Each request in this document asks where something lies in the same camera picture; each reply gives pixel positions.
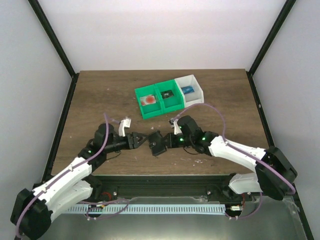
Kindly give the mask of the black leather card holder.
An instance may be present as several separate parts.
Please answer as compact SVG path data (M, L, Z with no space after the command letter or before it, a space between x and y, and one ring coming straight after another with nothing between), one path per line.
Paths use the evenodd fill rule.
M167 147L163 143L163 136L159 130L148 136L148 146L153 157L157 157L167 151Z

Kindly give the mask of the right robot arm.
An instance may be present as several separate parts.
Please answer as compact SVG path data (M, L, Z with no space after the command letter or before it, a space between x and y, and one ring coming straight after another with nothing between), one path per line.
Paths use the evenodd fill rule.
M244 193L263 193L281 201L285 195L295 194L293 183L298 173L278 147L247 146L215 132L203 131L189 115L172 118L169 123L173 132L164 138L167 148L192 148L198 154L226 159L251 170L231 177L222 188L225 200L232 202Z

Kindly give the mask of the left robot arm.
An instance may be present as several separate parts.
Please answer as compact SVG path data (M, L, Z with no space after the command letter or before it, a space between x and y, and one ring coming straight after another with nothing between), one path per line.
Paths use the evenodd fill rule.
M10 217L16 226L16 238L26 235L37 240L68 208L87 199L97 202L102 189L92 179L92 173L107 160L109 153L137 149L147 137L138 132L119 135L111 124L101 124L67 167L36 188L24 188L17 194Z

